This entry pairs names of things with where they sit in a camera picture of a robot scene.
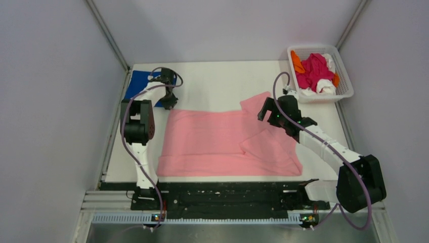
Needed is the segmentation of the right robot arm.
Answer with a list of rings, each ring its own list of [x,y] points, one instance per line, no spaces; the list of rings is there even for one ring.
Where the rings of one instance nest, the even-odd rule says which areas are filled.
[[[258,113],[263,121],[270,112],[268,123],[282,128],[300,145],[318,155],[337,174],[336,180],[312,179],[299,185],[298,205],[311,208],[317,201],[340,204],[349,213],[355,213],[387,196],[378,159],[363,156],[330,138],[309,117],[303,117],[293,95],[266,98]]]

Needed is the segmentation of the light pink t shirt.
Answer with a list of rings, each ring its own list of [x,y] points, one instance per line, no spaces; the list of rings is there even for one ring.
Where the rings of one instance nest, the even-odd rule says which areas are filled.
[[[257,118],[269,92],[240,102],[239,110],[172,110],[157,174],[162,177],[300,176],[296,141]]]

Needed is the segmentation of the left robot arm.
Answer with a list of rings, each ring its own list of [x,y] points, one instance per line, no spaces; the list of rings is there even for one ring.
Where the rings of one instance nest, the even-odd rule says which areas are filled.
[[[177,80],[181,77],[166,67],[158,67],[151,72],[134,71],[121,101],[121,142],[137,172],[132,210],[163,211],[165,208],[157,187],[155,162],[149,158],[148,143],[155,135],[154,108],[171,110],[178,102],[173,93]]]

